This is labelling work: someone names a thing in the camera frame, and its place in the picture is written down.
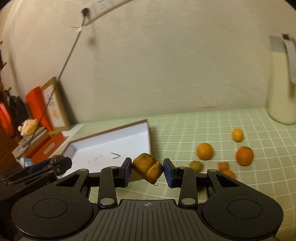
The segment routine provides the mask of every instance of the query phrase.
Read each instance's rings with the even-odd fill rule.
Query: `label sticker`
[[[54,143],[50,144],[49,147],[44,150],[43,154],[46,155],[54,146]]]
[[[71,27],[70,31],[72,32],[80,32],[82,30],[82,27]]]

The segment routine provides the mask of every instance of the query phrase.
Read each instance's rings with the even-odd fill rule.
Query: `black cable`
[[[58,77],[58,79],[57,79],[57,81],[56,81],[56,83],[55,83],[54,89],[53,89],[52,93],[50,94],[50,97],[49,97],[49,99],[48,99],[48,102],[47,102],[47,104],[46,104],[46,106],[45,106],[45,110],[44,110],[44,112],[43,112],[41,118],[39,119],[39,121],[38,121],[38,123],[37,123],[37,127],[36,127],[34,133],[32,134],[32,136],[31,136],[31,138],[30,138],[29,145],[28,145],[27,148],[26,148],[26,152],[29,150],[30,144],[31,144],[31,142],[32,142],[32,140],[33,140],[33,138],[34,138],[34,135],[35,135],[35,133],[36,133],[36,131],[37,131],[37,128],[38,128],[38,126],[39,126],[39,124],[40,124],[42,118],[43,118],[44,115],[46,114],[47,108],[48,108],[49,103],[50,103],[50,101],[51,101],[51,99],[52,99],[52,96],[53,96],[53,94],[54,94],[54,91],[55,91],[55,89],[56,89],[57,86],[58,86],[58,82],[60,81],[60,78],[61,78],[61,76],[62,76],[62,74],[63,74],[63,72],[64,72],[64,70],[65,70],[65,68],[66,68],[66,65],[67,65],[67,63],[68,63],[68,61],[69,61],[69,59],[70,59],[70,57],[71,57],[71,55],[72,55],[72,53],[73,53],[73,50],[74,50],[74,48],[75,48],[75,46],[76,46],[76,44],[77,44],[77,41],[78,41],[78,39],[79,39],[79,37],[80,37],[80,35],[81,35],[82,29],[83,29],[83,26],[84,26],[84,23],[85,23],[85,19],[86,19],[86,17],[88,16],[88,11],[85,11],[85,10],[83,10],[83,11],[84,11],[84,12],[83,12],[83,20],[82,20],[82,24],[81,24],[81,29],[80,29],[80,31],[79,31],[77,37],[76,37],[76,40],[75,40],[75,42],[74,42],[74,44],[73,44],[73,47],[72,47],[72,49],[71,49],[71,51],[70,51],[70,53],[69,53],[69,55],[68,55],[68,58],[67,58],[67,60],[66,60],[66,62],[65,62],[65,64],[64,64],[64,66],[63,66],[63,68],[62,68],[62,70],[61,70],[61,73],[59,74],[59,77]]]

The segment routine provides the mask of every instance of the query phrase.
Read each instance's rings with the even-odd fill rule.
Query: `cutting mat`
[[[272,120],[265,109],[203,111],[171,115],[146,116],[121,120],[85,123],[71,139],[88,136],[134,121],[148,119],[152,155],[160,162],[172,160],[175,166],[188,166],[199,160],[195,148],[202,142],[213,146],[214,156],[202,161],[204,171],[218,169],[219,161],[228,161],[237,179],[274,198],[284,210],[284,221],[279,230],[280,240],[296,240],[296,126],[282,125]],[[243,130],[242,142],[231,139],[235,128]],[[254,151],[251,165],[239,166],[235,152],[240,146]],[[145,180],[129,183],[125,189],[116,190],[118,199],[175,199],[179,189],[170,189],[164,175],[152,186]],[[97,188],[90,197],[96,202]],[[199,201],[206,201],[204,191]]]

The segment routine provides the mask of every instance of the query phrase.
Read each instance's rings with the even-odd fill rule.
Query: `wooden cabinet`
[[[18,143],[18,138],[10,138],[0,123],[0,172],[11,172],[18,167],[19,163],[11,153]]]

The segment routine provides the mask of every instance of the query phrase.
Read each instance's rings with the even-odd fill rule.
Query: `white tray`
[[[148,154],[151,152],[147,120],[70,142],[63,156],[72,159],[72,167],[63,176],[81,168],[87,168],[89,172],[100,172],[105,167],[119,167],[126,157],[134,160],[143,152]]]

